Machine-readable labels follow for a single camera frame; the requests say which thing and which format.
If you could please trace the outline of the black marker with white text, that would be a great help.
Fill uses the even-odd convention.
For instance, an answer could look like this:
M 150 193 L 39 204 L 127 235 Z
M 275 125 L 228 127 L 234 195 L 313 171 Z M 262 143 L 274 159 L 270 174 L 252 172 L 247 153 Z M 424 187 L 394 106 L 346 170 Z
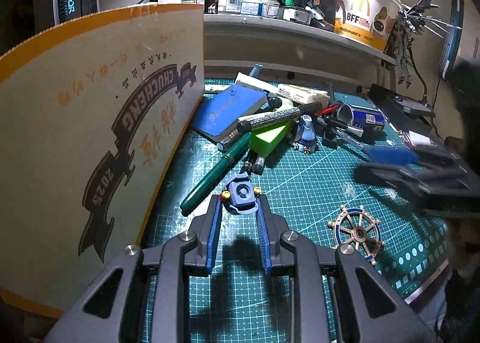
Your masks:
M 270 127 L 272 125 L 277 125 L 291 119 L 299 118 L 300 116 L 305 114 L 315 114 L 322 109 L 323 104 L 321 104 L 320 102 L 313 102 L 305 105 L 292 107 L 291 109 L 278 110 L 272 112 L 271 114 L 262 113 L 262 115 L 258 118 L 253 118 L 251 120 L 244 119 L 238 121 L 237 131 L 240 134 L 245 134 L 248 132 L 263 129 L 265 127 Z

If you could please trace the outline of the green plastic block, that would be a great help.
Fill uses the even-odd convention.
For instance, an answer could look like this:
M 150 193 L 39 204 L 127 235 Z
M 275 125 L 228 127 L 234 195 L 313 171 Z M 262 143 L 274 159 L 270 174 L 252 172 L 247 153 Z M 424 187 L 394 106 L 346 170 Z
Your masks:
M 265 127 L 251 133 L 248 148 L 261 157 L 267 157 L 290 132 L 294 119 L 284 123 Z

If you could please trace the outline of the cardboard box with logo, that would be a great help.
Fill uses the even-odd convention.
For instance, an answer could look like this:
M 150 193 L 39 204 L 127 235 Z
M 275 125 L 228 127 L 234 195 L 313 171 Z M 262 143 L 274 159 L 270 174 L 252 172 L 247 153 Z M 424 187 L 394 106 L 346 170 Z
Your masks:
M 1 298 L 57 318 L 142 238 L 204 90 L 196 5 L 52 27 L 1 58 Z

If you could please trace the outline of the blue white can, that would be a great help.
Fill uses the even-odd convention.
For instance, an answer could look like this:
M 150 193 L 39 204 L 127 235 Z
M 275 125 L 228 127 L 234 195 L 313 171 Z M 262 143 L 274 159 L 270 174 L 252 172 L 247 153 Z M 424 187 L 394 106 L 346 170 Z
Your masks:
M 381 111 L 349 104 L 340 105 L 337 118 L 349 127 L 375 133 L 382 132 L 386 123 Z

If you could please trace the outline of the green cutting mat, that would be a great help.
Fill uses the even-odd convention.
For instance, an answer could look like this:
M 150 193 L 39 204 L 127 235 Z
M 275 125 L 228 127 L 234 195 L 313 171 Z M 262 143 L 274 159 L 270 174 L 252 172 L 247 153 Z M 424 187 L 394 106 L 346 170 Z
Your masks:
M 213 143 L 196 132 L 185 133 L 146 225 L 143 247 L 162 244 L 190 226 L 181 202 L 220 157 Z M 361 161 L 350 147 L 319 146 L 303 154 L 281 141 L 252 182 L 292 230 L 325 246 L 334 244 L 328 222 L 341 208 L 364 207 L 379 220 L 384 241 L 377 272 L 433 327 L 446 310 L 446 226 L 412 212 L 393 190 L 356 183 L 352 173 Z M 224 213 L 220 234 L 211 276 L 190 281 L 192 341 L 288 341 L 288 280 L 264 274 L 255 217 Z

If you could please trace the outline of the black box on desk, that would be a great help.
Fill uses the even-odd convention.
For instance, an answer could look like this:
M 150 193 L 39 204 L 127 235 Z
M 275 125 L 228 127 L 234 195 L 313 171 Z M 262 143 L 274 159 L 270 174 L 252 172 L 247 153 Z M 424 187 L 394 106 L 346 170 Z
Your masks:
M 368 98 L 385 114 L 397 128 L 408 128 L 413 124 L 427 124 L 427 118 L 434 118 L 434 111 L 419 101 L 397 94 L 373 83 Z

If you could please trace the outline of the small blue robot figure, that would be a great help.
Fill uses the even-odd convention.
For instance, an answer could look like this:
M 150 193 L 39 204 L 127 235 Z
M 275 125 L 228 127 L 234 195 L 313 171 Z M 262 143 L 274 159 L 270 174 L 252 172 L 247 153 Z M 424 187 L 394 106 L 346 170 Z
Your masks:
M 254 214 L 259 209 L 259 187 L 251 182 L 250 175 L 242 172 L 230 176 L 220 193 L 224 208 L 233 215 Z

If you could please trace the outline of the blue notebook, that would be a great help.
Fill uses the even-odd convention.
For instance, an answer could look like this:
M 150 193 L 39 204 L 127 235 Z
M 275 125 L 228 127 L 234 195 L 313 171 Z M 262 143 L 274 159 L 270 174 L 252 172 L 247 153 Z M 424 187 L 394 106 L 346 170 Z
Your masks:
M 238 118 L 256 113 L 265 102 L 264 92 L 233 84 L 202 103 L 190 126 L 209 141 L 218 143 L 236 128 Z

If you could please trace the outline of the blue cap paint jar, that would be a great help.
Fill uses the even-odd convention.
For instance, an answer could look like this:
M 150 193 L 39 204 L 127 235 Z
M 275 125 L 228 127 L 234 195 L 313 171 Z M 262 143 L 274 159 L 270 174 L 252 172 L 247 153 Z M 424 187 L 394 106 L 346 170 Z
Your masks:
M 262 0 L 243 0 L 241 4 L 241 14 L 249 16 L 261 16 L 262 5 Z

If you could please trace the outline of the blue grey bottle figure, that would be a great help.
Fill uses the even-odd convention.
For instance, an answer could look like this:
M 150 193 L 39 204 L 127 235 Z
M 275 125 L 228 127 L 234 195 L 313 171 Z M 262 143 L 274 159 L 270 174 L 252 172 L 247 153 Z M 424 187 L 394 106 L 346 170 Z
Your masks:
M 314 153 L 317 149 L 317 138 L 312 118 L 304 114 L 297 123 L 296 133 L 293 138 L 295 150 L 303 154 Z

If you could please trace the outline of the McDonald's paper bucket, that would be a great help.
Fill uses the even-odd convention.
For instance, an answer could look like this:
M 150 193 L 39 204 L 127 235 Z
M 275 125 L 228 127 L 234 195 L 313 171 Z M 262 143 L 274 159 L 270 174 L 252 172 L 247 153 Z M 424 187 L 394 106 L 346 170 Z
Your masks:
M 334 33 L 383 52 L 400 0 L 336 0 Z

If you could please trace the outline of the black pen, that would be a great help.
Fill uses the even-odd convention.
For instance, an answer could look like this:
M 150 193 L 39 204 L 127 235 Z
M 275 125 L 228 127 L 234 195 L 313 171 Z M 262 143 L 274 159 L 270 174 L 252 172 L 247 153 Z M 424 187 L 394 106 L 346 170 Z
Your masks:
M 327 132 L 332 132 L 336 137 L 339 137 L 341 140 L 345 141 L 346 143 L 353 145 L 354 147 L 359 149 L 361 152 L 365 153 L 367 156 L 369 155 L 369 147 L 360 143 L 360 141 L 357 141 L 356 139 L 349 136 L 345 132 L 337 129 L 337 127 L 330 125 L 322 117 L 318 117 L 316 121 Z

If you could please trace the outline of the green fountain pen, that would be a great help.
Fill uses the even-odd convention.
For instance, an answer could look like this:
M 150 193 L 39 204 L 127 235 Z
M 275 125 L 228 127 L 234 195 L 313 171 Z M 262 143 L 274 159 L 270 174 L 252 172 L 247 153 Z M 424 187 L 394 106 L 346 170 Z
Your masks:
M 227 173 L 236 166 L 247 151 L 250 133 L 243 135 L 222 155 L 218 163 L 200 180 L 180 205 L 184 217 L 191 214 L 199 204 L 210 195 Z

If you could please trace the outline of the white eraser packet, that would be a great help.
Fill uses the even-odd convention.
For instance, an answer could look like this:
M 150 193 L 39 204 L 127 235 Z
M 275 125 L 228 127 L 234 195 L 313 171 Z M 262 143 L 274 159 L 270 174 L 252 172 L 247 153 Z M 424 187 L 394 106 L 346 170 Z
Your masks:
M 330 96 L 326 91 L 284 83 L 280 83 L 277 88 L 278 96 L 299 104 L 320 103 L 326 107 L 330 101 Z

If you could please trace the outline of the blue surfboard wall ornament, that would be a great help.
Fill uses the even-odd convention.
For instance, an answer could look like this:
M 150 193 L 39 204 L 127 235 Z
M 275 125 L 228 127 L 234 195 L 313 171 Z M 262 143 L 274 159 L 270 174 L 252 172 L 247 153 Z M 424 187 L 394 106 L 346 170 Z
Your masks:
M 465 15 L 464 0 L 452 0 L 451 2 L 450 26 L 444 40 L 441 57 L 439 58 L 438 72 L 439 77 L 443 81 L 448 80 L 448 76 L 455 65 Z

